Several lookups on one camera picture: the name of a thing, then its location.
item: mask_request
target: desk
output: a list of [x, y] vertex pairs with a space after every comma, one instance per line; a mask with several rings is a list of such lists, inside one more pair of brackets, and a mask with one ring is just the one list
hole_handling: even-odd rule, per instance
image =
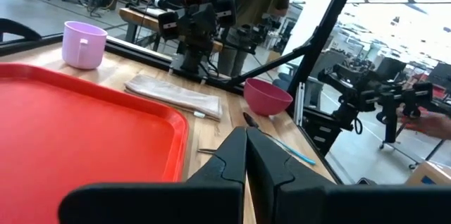
[[[158, 19], [151, 17], [149, 15], [144, 15], [142, 13], [138, 13], [129, 8], [121, 8], [119, 10], [119, 16], [128, 23], [127, 34], [125, 36], [125, 40], [129, 43], [135, 42], [135, 36], [138, 27], [141, 25], [147, 29], [150, 29], [155, 32], [159, 32]], [[153, 50], [156, 51], [158, 49], [160, 37], [156, 37], [155, 44]], [[215, 41], [213, 45], [214, 51], [221, 51], [223, 49], [223, 45], [220, 42]]]
[[[165, 55], [161, 55], [161, 57], [171, 59]], [[145, 64], [131, 61], [108, 52], [105, 52], [104, 60], [97, 70], [74, 69], [61, 60], [61, 43], [4, 56], [0, 58], [0, 62], [19, 62], [42, 66], [118, 91], [124, 90], [124, 82], [131, 80], [136, 74], [141, 73], [150, 75], [159, 80], [165, 80], [180, 87], [192, 89], [204, 94], [214, 94], [219, 96], [223, 104], [223, 110], [225, 111], [220, 122], [197, 118], [192, 113], [181, 111], [190, 125], [183, 169], [184, 180], [188, 179], [193, 173], [199, 170], [199, 168], [210, 158], [210, 155], [197, 153], [198, 148], [215, 149], [219, 147], [221, 142], [229, 135], [234, 127], [246, 126], [245, 119], [242, 116], [242, 112], [244, 111], [256, 118], [256, 121], [260, 124], [261, 129], [264, 132], [284, 141], [292, 148], [315, 160], [315, 166], [309, 166], [306, 163], [305, 165], [333, 181], [333, 176], [328, 172], [327, 168], [321, 162], [321, 159], [315, 154], [315, 151], [287, 113], [281, 113], [272, 120], [256, 116], [249, 110], [245, 100], [236, 94], [231, 94], [230, 92], [207, 85], [199, 85], [196, 82], [169, 75], [166, 71], [146, 66]], [[199, 217], [202, 217], [201, 209], [199, 210]], [[252, 207], [248, 183], [245, 192], [244, 223], [255, 223], [254, 209]]]

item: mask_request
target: black pole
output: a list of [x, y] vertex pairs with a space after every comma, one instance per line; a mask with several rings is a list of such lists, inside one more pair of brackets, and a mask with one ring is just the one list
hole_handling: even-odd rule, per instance
[[234, 77], [233, 79], [229, 80], [228, 84], [229, 85], [238, 85], [238, 84], [244, 82], [247, 78], [256, 77], [256, 76], [258, 76], [262, 73], [265, 73], [273, 68], [281, 66], [284, 63], [290, 62], [293, 59], [299, 58], [300, 56], [306, 54], [309, 49], [310, 49], [310, 43], [309, 43], [309, 41], [307, 41], [306, 44], [294, 49], [290, 54], [281, 56], [280, 58], [277, 58], [276, 60], [271, 61], [270, 63], [267, 63], [266, 65], [259, 66], [258, 68], [255, 68], [254, 70], [251, 70], [243, 75]]
[[306, 82], [310, 75], [311, 70], [318, 60], [319, 54], [321, 53], [333, 27], [337, 23], [338, 16], [341, 14], [341, 10], [345, 6], [347, 0], [331, 0], [323, 19], [319, 23], [319, 26], [314, 32], [314, 38], [311, 42], [311, 48], [305, 54], [304, 59], [302, 59], [299, 68], [293, 75], [293, 79], [288, 87], [288, 93], [291, 94], [293, 99], [296, 97], [297, 87], [300, 82]]

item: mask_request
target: beige towel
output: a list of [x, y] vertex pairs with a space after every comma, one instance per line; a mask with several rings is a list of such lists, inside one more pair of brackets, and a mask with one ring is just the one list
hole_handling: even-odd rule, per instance
[[214, 120], [220, 120], [223, 114], [219, 97], [200, 94], [150, 76], [136, 75], [125, 83], [125, 87], [131, 94], [157, 99], [183, 110], [198, 111]]

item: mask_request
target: tray rim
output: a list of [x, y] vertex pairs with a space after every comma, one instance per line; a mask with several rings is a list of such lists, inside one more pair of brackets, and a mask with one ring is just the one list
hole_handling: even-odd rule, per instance
[[[161, 176], [161, 180], [162, 180], [162, 182], [180, 182], [181, 181], [182, 172], [183, 172], [183, 166], [184, 166], [184, 160], [185, 160], [186, 146], [187, 146], [187, 141], [188, 141], [188, 136], [189, 136], [188, 133], [189, 133], [189, 126], [190, 126], [190, 124], [188, 123], [187, 118], [181, 112], [179, 112], [177, 109], [175, 109], [173, 107], [170, 107], [168, 105], [159, 103], [157, 101], [153, 101], [153, 100], [150, 100], [150, 99], [145, 99], [145, 98], [142, 98], [142, 97], [137, 97], [135, 95], [128, 94], [126, 92], [121, 92], [121, 91], [118, 91], [118, 90], [110, 88], [110, 87], [101, 86], [101, 85], [98, 85], [97, 83], [90, 82], [90, 81], [87, 81], [87, 80], [83, 80], [83, 79], [80, 79], [78, 77], [74, 77], [72, 75], [67, 75], [65, 73], [61, 73], [61, 72], [58, 72], [58, 71], [55, 71], [55, 70], [52, 70], [52, 69], [49, 69], [49, 68], [41, 67], [41, 66], [34, 66], [34, 65], [26, 64], [26, 63], [0, 63], [0, 70], [2, 68], [4, 68], [4, 67], [18, 68], [18, 70], [21, 70], [21, 72], [23, 74], [22, 77], [19, 77], [17, 75], [14, 75], [14, 76], [11, 76], [11, 77], [37, 80], [39, 82], [43, 82], [44, 84], [52, 85], [52, 86], [55, 86], [55, 87], [58, 87], [58, 88], [61, 88], [61, 89], [65, 89], [65, 90], [72, 91], [72, 92], [75, 92], [75, 93], [78, 93], [78, 94], [89, 96], [89, 97], [92, 97], [92, 98], [97, 99], [97, 100], [106, 101], [106, 102], [109, 102], [110, 104], [114, 104], [114, 105], [117, 105], [117, 106], [130, 108], [130, 109], [135, 110], [135, 111], [140, 111], [140, 112], [151, 114], [151, 113], [149, 113], [147, 111], [142, 111], [142, 110], [139, 110], [139, 109], [134, 108], [134, 107], [124, 106], [124, 105], [117, 104], [117, 103], [114, 103], [114, 102], [109, 101], [109, 100], [104, 100], [104, 99], [100, 99], [100, 98], [94, 97], [92, 95], [79, 93], [79, 92], [77, 92], [77, 91], [75, 91], [75, 90], [73, 90], [73, 89], [71, 89], [69, 87], [62, 87], [62, 86], [58, 86], [58, 85], [53, 85], [50, 82], [45, 82], [45, 81], [40, 80], [40, 79], [34, 79], [34, 78], [31, 77], [31, 74], [39, 72], [39, 71], [40, 72], [44, 72], [44, 73], [53, 74], [53, 75], [55, 75], [55, 77], [60, 77], [60, 78], [63, 78], [65, 80], [70, 80], [70, 81], [76, 82], [79, 85], [84, 85], [85, 87], [89, 87], [89, 88], [92, 88], [92, 89], [100, 89], [101, 91], [107, 92], [107, 93], [109, 93], [112, 96], [128, 98], [128, 99], [130, 99], [131, 101], [133, 101], [136, 104], [141, 104], [141, 106], [142, 105], [155, 105], [155, 106], [160, 106], [161, 108], [168, 109], [169, 111], [171, 111], [171, 113], [175, 114], [179, 119], [181, 119], [181, 122], [182, 122], [184, 128], [183, 128], [183, 131], [182, 131], [182, 134], [181, 134], [181, 143], [179, 144], [179, 147], [175, 146], [175, 140], [173, 140], [171, 142], [171, 147], [170, 147], [169, 152], [168, 152], [168, 159], [167, 159], [167, 161], [165, 163], [165, 168], [164, 168], [163, 175]], [[178, 130], [180, 128], [180, 126], [175, 128], [174, 124], [171, 123], [170, 121], [167, 121], [167, 122], [169, 124], [171, 124], [171, 126], [173, 126], [174, 130]]]

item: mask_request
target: concrete floor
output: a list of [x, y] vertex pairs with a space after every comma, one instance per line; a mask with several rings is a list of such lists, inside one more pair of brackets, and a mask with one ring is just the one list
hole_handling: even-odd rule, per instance
[[[62, 0], [0, 0], [0, 18], [19, 21], [41, 35], [52, 35], [63, 32], [64, 22], [67, 20], [82, 21], [102, 28], [108, 28], [113, 37], [124, 37], [127, 25], [116, 11], [105, 12], [101, 18], [92, 18], [86, 9], [80, 5]], [[150, 34], [142, 29], [140, 37]], [[5, 40], [17, 39], [13, 35], [6, 35]], [[174, 54], [176, 43], [169, 41], [166, 46], [160, 45], [159, 52]], [[258, 47], [255, 56], [249, 55], [245, 61], [243, 73], [265, 64], [268, 51]], [[214, 54], [213, 62], [217, 63], [218, 54]], [[258, 78], [272, 82], [277, 78], [277, 71], [271, 70]], [[332, 112], [338, 107], [338, 97], [334, 89], [325, 86], [322, 92], [321, 109]], [[344, 131], [333, 145], [326, 159], [337, 174], [347, 184], [353, 184], [361, 177], [367, 177], [381, 184], [403, 183], [411, 174], [408, 165], [412, 163], [408, 158], [390, 150], [389, 147], [380, 151], [378, 146], [384, 138], [385, 127], [376, 120], [376, 112], [360, 113], [359, 118], [364, 124], [363, 133]], [[415, 134], [405, 130], [399, 137], [400, 142], [415, 154], [425, 157], [438, 143], [422, 134]], [[451, 166], [451, 142], [447, 142], [432, 159], [435, 162]]]

